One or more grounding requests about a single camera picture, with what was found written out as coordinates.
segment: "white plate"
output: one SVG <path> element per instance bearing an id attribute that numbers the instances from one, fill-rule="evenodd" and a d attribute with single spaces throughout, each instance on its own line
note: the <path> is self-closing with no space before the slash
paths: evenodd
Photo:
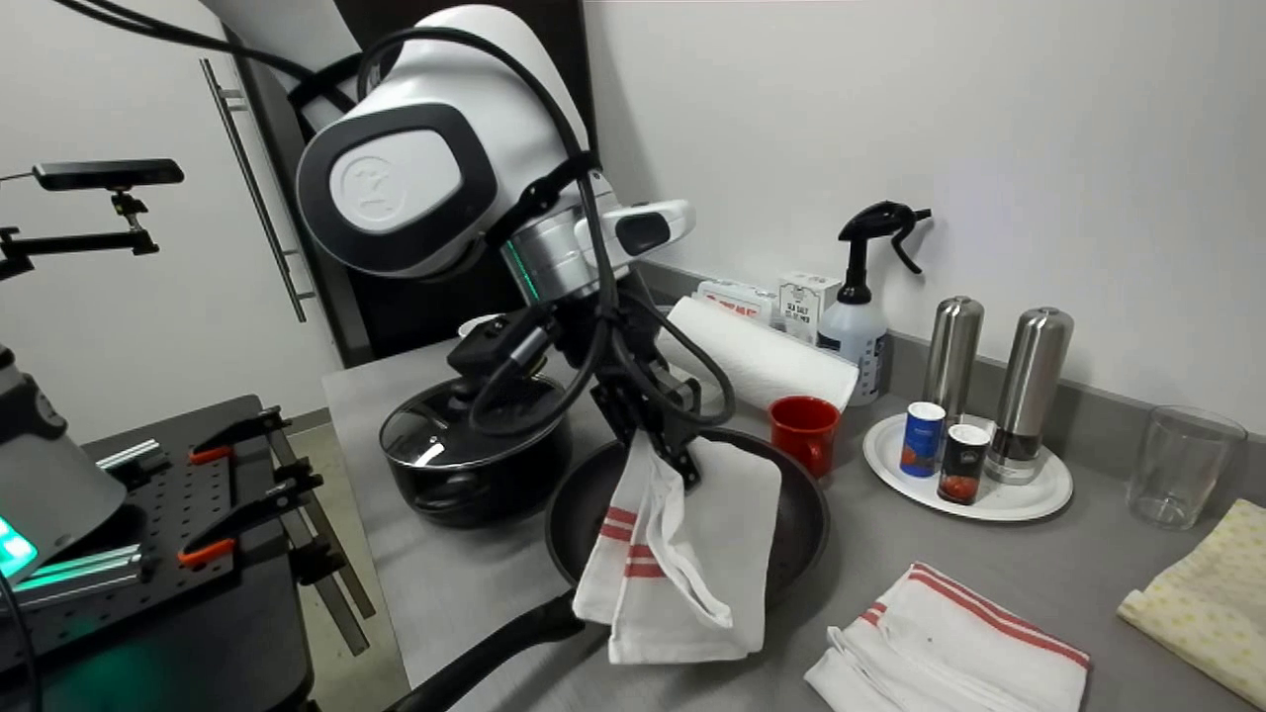
<path id="1" fill-rule="evenodd" d="M 1048 446 L 1037 450 L 1037 478 L 1028 482 L 999 482 L 988 475 L 980 475 L 980 496 L 973 508 L 958 508 L 938 499 L 938 475 L 929 478 L 916 478 L 901 470 L 901 436 L 908 436 L 908 414 L 891 414 L 883 425 L 876 425 L 866 430 L 866 463 L 871 470 L 895 487 L 897 496 L 929 508 L 929 511 L 945 511 L 954 517 L 979 517 L 979 523 L 1033 523 L 1033 517 L 1048 517 L 1056 511 L 1070 508 L 1071 499 L 1071 475 L 1066 469 L 1061 454 L 1053 454 Z"/>

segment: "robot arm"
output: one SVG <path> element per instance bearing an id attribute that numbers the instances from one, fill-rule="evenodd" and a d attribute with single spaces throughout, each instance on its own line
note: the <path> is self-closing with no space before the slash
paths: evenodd
<path id="1" fill-rule="evenodd" d="M 551 109 L 495 56 L 450 41 L 409 41 L 395 68 L 358 111 L 329 123 L 301 159 L 299 205 L 326 252 L 374 277 L 456 277 L 507 232 L 528 192 L 568 169 L 589 130 L 539 37 L 507 10 L 465 6 L 421 27 L 465 31 L 518 58 Z M 616 205 L 609 184 L 589 174 L 615 269 L 688 232 L 685 202 Z M 529 226 L 512 226 L 507 267 L 536 301 L 597 291 L 589 221 L 574 188 Z"/>

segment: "small jar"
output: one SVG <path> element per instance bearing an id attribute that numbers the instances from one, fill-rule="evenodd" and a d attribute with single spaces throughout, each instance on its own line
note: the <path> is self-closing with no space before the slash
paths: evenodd
<path id="1" fill-rule="evenodd" d="M 938 475 L 941 438 L 945 438 L 945 408 L 929 399 L 916 399 L 908 408 L 901 470 L 916 478 Z"/>
<path id="2" fill-rule="evenodd" d="M 954 425 L 945 436 L 941 482 L 938 496 L 945 501 L 973 508 L 980 496 L 980 470 L 988 454 L 988 430 L 973 425 Z"/>

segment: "white towel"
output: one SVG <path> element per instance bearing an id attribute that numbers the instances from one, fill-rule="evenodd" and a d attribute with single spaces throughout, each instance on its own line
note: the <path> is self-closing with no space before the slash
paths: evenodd
<path id="1" fill-rule="evenodd" d="M 1094 664 L 929 567 L 827 636 L 802 681 L 837 712 L 1078 712 Z"/>
<path id="2" fill-rule="evenodd" d="M 603 516 L 603 532 L 597 532 L 597 544 L 586 558 L 577 594 L 572 596 L 572 610 L 582 621 L 615 627 L 615 616 L 616 616 L 624 561 L 628 561 L 635 532 L 639 532 L 659 461 L 663 454 L 649 445 L 649 436 L 639 430 L 628 445 L 620 482 Z"/>
<path id="3" fill-rule="evenodd" d="M 644 482 L 635 546 L 595 544 L 586 561 L 586 578 L 607 578 L 582 578 L 589 594 L 615 588 L 615 558 L 620 571 L 615 664 L 740 661 L 763 648 L 763 585 L 784 475 L 775 463 L 711 438 L 688 445 L 688 454 L 702 469 L 693 490 L 659 454 L 643 450 L 639 470 L 628 450 L 620 487 L 624 478 Z"/>
<path id="4" fill-rule="evenodd" d="M 738 399 L 758 410 L 769 410 L 784 396 L 818 396 L 845 410 L 858 383 L 858 370 L 853 359 L 800 345 L 795 338 L 769 323 L 746 321 L 711 301 L 680 297 L 671 321 L 706 351 L 711 351 L 711 359 L 729 371 Z M 659 350 L 674 370 L 702 379 L 706 404 L 719 399 L 710 370 L 702 370 L 702 359 L 680 341 L 674 341 L 671 330 L 663 330 Z"/>

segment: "pepper shaker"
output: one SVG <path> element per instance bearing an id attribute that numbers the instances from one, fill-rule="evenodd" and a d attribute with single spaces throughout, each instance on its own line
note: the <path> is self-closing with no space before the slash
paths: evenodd
<path id="1" fill-rule="evenodd" d="M 1061 387 L 1071 316 L 1061 310 L 1028 310 L 1019 321 L 1012 355 L 999 399 L 999 436 L 988 446 L 988 475 L 1028 482 L 1037 475 L 1037 446 L 1046 414 Z"/>
<path id="2" fill-rule="evenodd" d="M 924 396 L 945 408 L 945 425 L 958 425 L 973 387 L 980 321 L 987 310 L 973 297 L 951 297 L 938 305 Z"/>

